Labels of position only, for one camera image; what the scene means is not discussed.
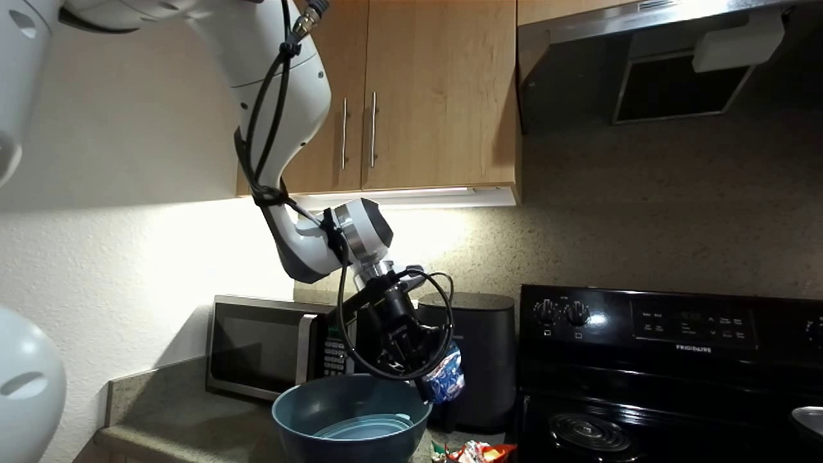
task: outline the white robot part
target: white robot part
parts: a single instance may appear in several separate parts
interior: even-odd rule
[[[289,2],[289,12],[294,26],[300,12],[294,2]],[[197,31],[228,88],[237,93],[239,137],[249,145],[249,161],[253,169],[258,169],[281,103],[282,70],[262,94],[255,129],[249,118],[262,79],[291,31],[291,26],[282,28],[282,2],[200,0],[197,8],[188,12],[188,22]],[[260,172],[260,184],[271,188],[281,188],[289,161],[320,132],[331,105],[331,88],[311,38],[300,40],[300,52],[291,60],[289,73],[285,118],[278,125],[278,137]],[[339,267],[321,228],[298,228],[282,206],[271,206],[268,213],[282,267],[291,278],[311,282]]]
[[[66,0],[77,21],[100,31],[137,31],[151,21],[168,21],[190,10],[195,0]]]
[[[42,461],[66,397],[66,374],[52,340],[0,305],[0,461]]]
[[[376,276],[384,276],[384,256],[388,255],[393,231],[386,223],[384,213],[371,200],[349,200],[334,208],[334,220],[348,242],[348,256],[358,269],[358,278],[365,282]]]
[[[21,138],[56,10],[56,0],[2,0],[0,6],[0,184],[8,182],[23,156]]]

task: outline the black appliance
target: black appliance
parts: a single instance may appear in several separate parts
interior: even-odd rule
[[[518,461],[823,461],[823,300],[521,285],[518,349]]]
[[[464,394],[434,407],[429,426],[497,434],[511,426],[515,411],[515,299],[494,294],[456,294],[456,343],[464,354]],[[420,300],[420,320],[442,323],[439,295]]]
[[[331,305],[217,295],[208,390],[271,402],[308,377],[352,374]]]

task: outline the wall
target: wall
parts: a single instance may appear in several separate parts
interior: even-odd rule
[[[52,335],[70,377],[47,463],[100,426],[106,381],[203,354],[217,294],[291,299],[258,208],[232,197],[235,116],[192,34],[56,37],[0,188],[0,304]]]

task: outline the black cable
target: black cable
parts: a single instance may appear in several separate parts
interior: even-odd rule
[[[359,366],[365,368],[371,376],[379,376],[379,377],[386,377],[386,381],[420,381],[421,376],[426,376],[433,370],[433,362],[439,362],[452,343],[452,278],[446,276],[446,272],[438,272],[438,276],[446,276],[449,280],[449,294],[442,291],[442,285],[429,276],[429,272],[410,272],[410,276],[421,276],[426,282],[434,285],[434,291],[439,294],[446,308],[447,308],[447,321],[442,323],[446,335],[439,336],[439,347],[438,347],[438,354],[433,354],[429,362],[425,362],[421,368],[412,370],[412,374],[388,374],[388,370],[381,370],[376,368],[374,362],[367,362],[349,343],[348,336],[348,321],[344,321],[344,313],[343,313],[343,294],[344,294],[344,276],[348,276],[348,264],[343,264],[343,272],[339,272],[339,289],[336,289],[336,329],[343,335],[343,344],[348,349],[348,354]]]
[[[264,137],[264,147],[262,147],[262,155],[260,155],[260,161],[258,161],[255,182],[260,179],[264,161],[273,155],[273,145],[275,145],[275,137],[281,132],[281,121],[282,121],[282,111],[285,111],[285,93],[289,93],[289,74],[291,74],[291,56],[282,62],[278,109],[275,109],[273,125],[271,125],[271,132]]]
[[[273,121],[273,125],[271,125],[271,132],[268,132],[268,138],[264,138],[262,155],[260,155],[260,159],[258,159],[258,168],[253,169],[253,177],[249,177],[253,188],[258,188],[260,174],[262,174],[262,168],[264,168],[264,161],[268,161],[268,156],[271,156],[273,138],[275,138],[278,132],[281,132],[281,118],[282,118],[282,109],[285,109],[285,89],[289,89],[289,73],[291,73],[291,56],[294,56],[294,52],[295,52],[295,48],[294,48],[295,43],[289,43],[289,40],[291,40],[291,38],[289,38],[289,37],[291,37],[289,0],[281,0],[281,10],[282,10],[282,37],[285,37],[285,40],[282,40],[275,62],[268,67],[268,73],[264,73],[264,78],[262,78],[262,83],[260,83],[260,89],[258,89],[258,97],[255,97],[255,109],[253,109],[253,118],[249,118],[249,134],[248,134],[248,150],[249,150],[249,156],[253,156],[253,145],[255,145],[258,116],[260,116],[262,100],[264,100],[264,94],[268,94],[271,83],[273,83],[275,74],[278,74],[278,67],[282,67],[281,94],[278,94],[278,109],[275,109],[275,121]]]

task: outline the cabinet handle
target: cabinet handle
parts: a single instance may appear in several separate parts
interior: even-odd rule
[[[367,168],[379,161],[379,93],[371,93],[371,142],[367,142]]]
[[[343,116],[339,116],[339,172],[349,164],[348,132],[349,132],[349,97],[343,97]]]

